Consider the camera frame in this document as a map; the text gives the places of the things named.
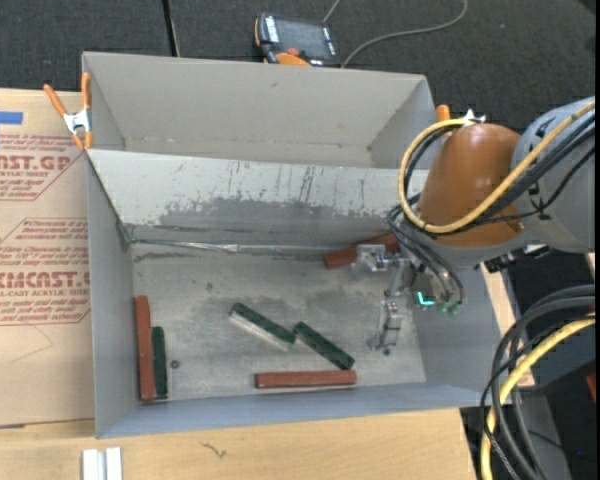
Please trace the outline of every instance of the stain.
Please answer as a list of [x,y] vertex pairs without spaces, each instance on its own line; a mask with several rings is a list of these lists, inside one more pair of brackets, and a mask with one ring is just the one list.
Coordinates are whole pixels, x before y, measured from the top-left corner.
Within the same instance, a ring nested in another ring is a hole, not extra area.
[[218,449],[213,446],[212,444],[209,443],[200,443],[202,446],[204,446],[205,448],[209,448],[211,451],[213,451],[213,453],[216,454],[216,456],[222,460],[224,458],[224,456],[227,454],[227,450],[222,450],[222,451],[218,451]]

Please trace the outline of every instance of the metal bracket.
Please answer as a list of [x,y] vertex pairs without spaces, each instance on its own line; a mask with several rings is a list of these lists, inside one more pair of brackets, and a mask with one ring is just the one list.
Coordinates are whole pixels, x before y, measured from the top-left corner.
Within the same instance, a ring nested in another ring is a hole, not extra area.
[[404,315],[398,313],[398,304],[392,300],[383,300],[376,333],[367,341],[369,348],[372,350],[382,349],[385,355],[389,355],[389,347],[398,343],[403,320]]
[[371,272],[385,272],[389,270],[386,251],[382,244],[360,244],[356,247],[356,263],[366,265]]

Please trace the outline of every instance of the black cable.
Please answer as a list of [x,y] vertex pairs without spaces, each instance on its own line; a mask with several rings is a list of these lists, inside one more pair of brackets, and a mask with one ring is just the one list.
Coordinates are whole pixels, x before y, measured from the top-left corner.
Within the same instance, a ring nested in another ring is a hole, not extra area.
[[[487,394],[489,393],[489,391],[491,390],[491,385],[495,382],[495,379],[500,377],[500,375],[502,375],[505,371],[509,370],[509,372],[513,371],[518,363],[518,361],[520,360],[521,357],[525,356],[528,352],[530,352],[536,345],[538,345],[538,343],[540,343],[541,341],[543,341],[545,338],[547,338],[548,336],[550,336],[551,334],[553,334],[555,331],[559,330],[562,327],[562,325],[553,325],[550,326],[546,329],[544,329],[541,333],[539,333],[538,335],[534,336],[533,339],[531,339],[530,341],[528,341],[523,347],[521,348],[517,348],[517,344],[516,344],[516,348],[514,351],[510,351],[509,353],[509,359],[507,360],[507,362],[503,365],[500,365],[500,367],[498,368],[498,370],[496,372],[492,372],[491,378],[489,379],[489,382],[487,383],[486,387],[484,388],[484,390],[482,391],[482,395],[480,397],[480,409],[482,411],[483,414],[483,429],[484,429],[484,434],[487,436],[487,438],[489,439],[489,441],[491,442],[491,445],[494,448],[494,451],[498,454],[498,457],[500,458],[500,460],[503,462],[503,465],[507,468],[507,470],[510,470],[510,468],[512,468],[512,464],[509,461],[508,457],[506,456],[506,453],[504,452],[504,450],[502,449],[502,446],[500,445],[500,442],[498,441],[498,439],[496,438],[496,436],[489,430],[489,426],[487,424],[487,403],[486,403],[486,399],[487,399]],[[513,407],[515,407],[516,409],[520,410],[519,406],[516,406],[516,402],[514,400],[512,400],[512,405]],[[520,420],[519,420],[519,429],[521,430],[521,432],[524,432],[527,430],[526,424],[524,423],[524,418],[522,417],[521,411],[520,411]],[[529,440],[529,443],[526,442],[525,440],[525,445],[527,445],[527,452],[531,455],[532,460],[534,461],[534,465],[536,465],[536,467],[539,469],[539,472],[541,475],[544,475],[544,478],[548,478],[548,475],[546,474],[546,471],[544,471],[544,468],[542,467],[542,464],[540,462],[540,458],[538,457],[536,451],[535,451],[535,447],[533,446],[533,443]]]
[[487,424],[487,410],[486,410],[487,409],[487,394],[489,393],[489,390],[491,389],[491,385],[495,381],[495,378],[502,375],[511,366],[515,367],[515,364],[517,363],[518,358],[520,356],[522,356],[523,354],[526,354],[528,351],[530,351],[535,345],[537,345],[537,343],[539,343],[541,341],[541,338],[543,338],[543,337],[544,336],[538,336],[534,340],[532,340],[529,343],[527,343],[526,345],[524,345],[524,347],[522,347],[515,355],[511,355],[509,357],[509,360],[504,365],[501,365],[497,372],[495,372],[495,373],[492,372],[491,379],[489,379],[489,382],[487,382],[487,385],[485,386],[484,390],[482,391],[482,395],[480,396],[480,409],[481,409],[483,417],[484,417],[484,421],[483,421],[484,433],[487,436],[487,438],[489,439],[489,441],[491,442],[491,446],[493,447],[494,451],[497,453],[497,455],[500,458],[500,460],[502,461],[503,465],[507,468],[507,470],[509,471],[511,476],[514,478],[519,478],[519,477],[513,470],[513,465],[511,464],[511,462],[507,458],[506,454],[504,453],[504,450],[500,446],[500,443],[497,440],[496,436],[491,432],[491,430],[489,430],[489,426]]
[[171,49],[172,57],[180,57],[180,51],[178,48],[178,42],[176,40],[176,32],[173,27],[173,20],[171,19],[171,9],[169,7],[169,0],[162,1],[162,12],[164,14],[164,21],[167,26],[167,36],[169,37],[169,48]]
[[[417,196],[414,196],[412,199],[417,200],[417,198],[419,198],[419,194]],[[460,281],[460,278],[458,278],[457,274],[451,268],[449,268],[445,264],[445,262],[442,261],[442,259],[437,254],[435,254],[433,251],[431,251],[428,247],[426,247],[422,244],[419,244],[419,243],[415,243],[415,242],[413,242],[412,244],[408,244],[405,241],[405,240],[412,241],[412,239],[408,235],[406,235],[404,233],[404,231],[402,231],[402,229],[400,229],[399,225],[395,221],[395,219],[397,218],[397,216],[400,213],[402,213],[402,207],[399,205],[395,206],[394,208],[389,210],[389,212],[387,213],[387,223],[389,224],[389,227],[391,228],[391,231],[393,232],[393,234],[396,237],[396,239],[398,240],[398,242],[400,242],[400,244],[405,249],[407,249],[407,250],[411,251],[413,254],[415,254],[422,263],[425,263],[431,269],[431,271],[434,273],[434,275],[440,281],[441,285],[447,291],[446,302],[449,302],[450,294],[454,292],[453,287],[452,286],[450,287],[448,285],[448,282],[445,279],[445,277],[441,274],[440,270],[438,270],[436,268],[436,264],[441,266],[442,268],[444,268],[449,273],[449,276],[451,277],[453,282],[456,284],[457,292],[458,292],[458,301],[456,304],[457,305],[463,304],[466,299],[466,293],[465,293],[464,285],[462,284],[462,281]]]
[[[574,297],[579,297],[579,296],[591,295],[592,293],[595,293],[592,286],[593,285],[575,286],[575,287],[570,287],[570,288],[561,290],[558,293],[549,294],[548,296],[542,298],[541,300],[539,300],[535,304],[533,304],[532,307],[534,307],[534,306],[537,307],[537,306],[546,304],[553,300],[564,300],[566,298],[574,298]],[[539,336],[544,338],[545,334],[546,333],[542,333]],[[517,338],[514,338],[511,340],[511,344],[509,346],[509,355],[510,356],[513,355],[515,353],[515,351],[517,350],[519,342],[520,342],[520,337],[517,337]],[[518,432],[520,433],[521,440],[525,444],[526,449],[527,449],[529,455],[531,456],[532,460],[538,465],[538,468],[540,469],[541,473],[543,473],[546,476],[546,472],[542,468],[540,458],[538,457],[538,454],[535,450],[535,446],[533,445],[533,441],[531,440],[531,432],[529,431],[526,423],[524,422],[524,416],[522,414],[522,397],[521,397],[520,389],[518,388],[518,386],[515,386],[515,388],[512,390],[511,400],[512,400],[512,406],[513,406],[513,413],[514,413],[514,417],[517,422],[517,429],[518,429]]]
[[491,217],[518,199],[567,154],[595,134],[595,126],[590,128],[592,124],[595,124],[595,113],[580,123],[575,130],[569,133],[560,144],[549,151],[541,160],[527,168],[525,173],[518,177],[506,193],[487,208],[480,218]]
[[[582,308],[584,306],[588,307],[592,304],[595,304],[595,296],[579,296],[579,297],[569,297],[569,298],[556,298],[549,300],[548,302],[534,305],[509,329],[509,331],[502,338],[496,352],[494,354],[492,371],[498,371],[499,365],[502,362],[502,357],[507,349],[507,346],[513,340],[519,338],[526,327],[534,320],[540,318],[541,316],[555,312],[561,311],[565,309],[575,309]],[[525,473],[534,480],[539,480],[540,477],[536,474],[533,468],[530,466],[527,459],[524,457],[519,447],[517,446],[515,439],[513,438],[511,431],[506,423],[506,420],[503,416],[502,405],[500,404],[499,399],[499,391],[500,391],[500,381],[499,378],[495,378],[492,385],[492,404],[494,411],[496,413],[496,419],[500,422],[500,430],[509,445],[511,452],[515,455],[516,459],[522,465]]]
[[527,212],[527,213],[518,213],[515,215],[492,217],[492,218],[484,219],[484,220],[482,219],[482,217],[479,217],[475,221],[470,222],[469,224],[462,226],[461,228],[458,228],[454,231],[450,231],[448,233],[443,233],[443,234],[444,235],[454,235],[456,233],[462,233],[464,231],[468,231],[469,229],[473,229],[478,226],[485,226],[487,224],[493,224],[493,223],[497,223],[497,222],[506,222],[509,220],[525,219],[527,217],[532,217],[533,215],[537,215],[538,213],[542,213],[544,210],[549,208],[549,206],[551,206],[556,201],[558,196],[566,188],[569,180],[589,160],[589,158],[591,158],[591,156],[594,153],[595,153],[595,146],[593,148],[591,148],[589,151],[587,151],[587,153],[571,168],[571,170],[565,175],[565,177],[562,178],[562,181],[558,185],[558,188],[553,192],[553,194],[551,194],[551,196],[549,196],[549,199],[547,199],[546,203],[543,203],[542,205],[534,206],[535,210]]
[[[583,140],[586,140],[587,138],[589,138],[590,134],[594,133],[595,129],[593,130],[586,130],[584,135],[582,135],[578,142],[575,144],[571,144],[571,147],[569,149],[567,149],[562,156],[566,155],[567,153],[569,153],[574,147],[580,145],[582,143]],[[427,137],[426,139],[423,139],[423,146],[424,149],[426,149],[427,147],[429,147],[432,143],[433,140],[435,140],[436,138],[438,138],[438,136],[435,136],[434,134],[432,134],[430,137]],[[419,159],[422,154],[424,154],[424,149],[420,150],[417,149],[414,152],[414,158]],[[527,179],[527,181],[529,181],[528,184],[525,185],[520,185],[518,189],[519,193],[515,194],[515,197],[510,197],[508,196],[508,194],[512,194],[511,189],[509,189],[507,191],[507,193],[505,195],[503,195],[500,199],[498,199],[498,201],[496,201],[489,209],[487,209],[480,217],[478,217],[477,219],[475,219],[473,222],[470,222],[469,224],[466,224],[465,226],[462,226],[461,228],[458,228],[456,230],[453,231],[449,231],[446,233],[438,233],[437,235],[454,235],[457,233],[463,233],[465,231],[468,231],[470,229],[473,229],[475,227],[478,226],[484,226],[487,224],[493,224],[493,223],[498,223],[498,222],[506,222],[506,221],[510,221],[510,220],[518,220],[518,219],[524,219],[527,217],[531,217],[533,215],[536,215],[538,213],[541,213],[542,211],[546,210],[551,204],[553,204],[556,199],[558,198],[558,196],[562,193],[562,191],[566,188],[569,180],[575,175],[575,173],[589,160],[589,158],[595,153],[595,146],[593,148],[591,148],[571,169],[570,171],[564,176],[564,178],[562,179],[562,181],[560,182],[560,184],[558,185],[558,188],[553,192],[553,194],[549,197],[549,199],[543,203],[542,205],[538,205],[535,206],[535,210],[531,211],[531,212],[527,212],[527,213],[523,213],[523,214],[516,214],[516,215],[507,215],[507,216],[500,216],[500,217],[491,217],[491,218],[485,218],[488,217],[489,215],[493,215],[495,213],[497,213],[498,211],[502,210],[503,208],[505,208],[506,206],[508,206],[509,204],[511,204],[511,202],[513,202],[513,200],[517,199],[520,195],[522,195],[522,193],[524,193],[525,190],[527,190],[531,185],[533,185],[534,183],[537,182],[537,180],[543,176],[544,174],[546,174],[546,172],[553,167],[553,165],[555,165],[554,163],[549,163],[548,166],[546,166],[546,168],[541,167],[541,169],[537,172],[538,176],[534,176],[533,178]],[[415,169],[415,165],[416,162],[413,161],[410,163],[410,165],[407,168],[407,171],[405,172],[405,191],[406,188],[408,187],[408,183],[409,183],[409,179],[413,173],[413,170]],[[420,231],[423,231],[426,233],[426,230],[423,230],[421,228],[417,228],[414,227],[415,229],[418,229]],[[428,236],[430,236],[432,239],[436,239],[437,235],[432,235],[430,233],[427,233]]]

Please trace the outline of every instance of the wooden surface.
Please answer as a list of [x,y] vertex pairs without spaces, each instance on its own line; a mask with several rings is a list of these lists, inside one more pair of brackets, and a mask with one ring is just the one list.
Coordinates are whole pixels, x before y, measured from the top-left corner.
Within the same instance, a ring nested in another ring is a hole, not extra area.
[[457,410],[96,440],[92,421],[0,430],[0,479],[80,478],[122,448],[124,480],[475,480]]

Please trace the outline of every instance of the black cable bundle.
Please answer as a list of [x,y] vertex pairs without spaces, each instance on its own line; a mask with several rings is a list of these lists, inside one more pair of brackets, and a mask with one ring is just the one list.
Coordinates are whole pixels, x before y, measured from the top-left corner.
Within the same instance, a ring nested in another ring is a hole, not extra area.
[[[512,409],[517,423],[518,440],[514,438],[507,423],[500,401],[500,377],[511,372],[518,362],[533,350],[547,336],[560,330],[568,323],[591,319],[595,314],[595,285],[582,285],[560,290],[550,294],[533,304],[525,314],[509,329],[500,341],[493,358],[491,380],[485,387],[480,400],[480,407],[485,413],[484,435],[491,442],[493,451],[507,468],[514,480],[528,478],[530,480],[550,480],[531,441],[523,415],[520,388],[516,385],[511,391]],[[532,322],[537,322],[548,314],[560,315],[562,324],[549,325],[527,344],[520,347],[525,331]],[[491,394],[491,404],[498,423],[498,435],[489,430],[486,418],[486,399]]]

